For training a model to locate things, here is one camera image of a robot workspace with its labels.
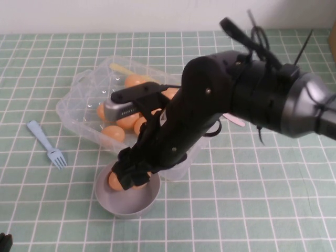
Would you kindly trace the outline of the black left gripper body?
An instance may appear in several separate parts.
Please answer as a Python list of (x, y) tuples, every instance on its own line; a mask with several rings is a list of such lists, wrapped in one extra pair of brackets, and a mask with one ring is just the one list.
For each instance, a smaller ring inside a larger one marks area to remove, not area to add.
[(0, 234), (0, 252), (10, 252), (13, 245), (13, 237), (11, 234)]

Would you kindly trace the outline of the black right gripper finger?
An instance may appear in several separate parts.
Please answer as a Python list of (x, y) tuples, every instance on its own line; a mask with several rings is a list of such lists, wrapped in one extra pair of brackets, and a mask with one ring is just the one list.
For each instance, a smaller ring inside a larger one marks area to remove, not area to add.
[(150, 177), (157, 173), (157, 168), (148, 162), (138, 162), (134, 165), (132, 174), (133, 185), (144, 185)]
[(112, 167), (113, 173), (115, 173), (125, 191), (135, 186), (138, 182), (135, 162), (131, 159), (131, 154), (131, 148), (121, 150), (118, 154), (118, 160)]

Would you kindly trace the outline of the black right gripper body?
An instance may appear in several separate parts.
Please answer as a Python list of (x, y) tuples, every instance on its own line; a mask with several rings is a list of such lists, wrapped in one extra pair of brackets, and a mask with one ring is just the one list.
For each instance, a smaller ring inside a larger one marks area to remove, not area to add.
[(158, 172), (182, 162), (218, 119), (219, 113), (205, 105), (171, 101), (141, 127), (131, 154), (136, 170)]

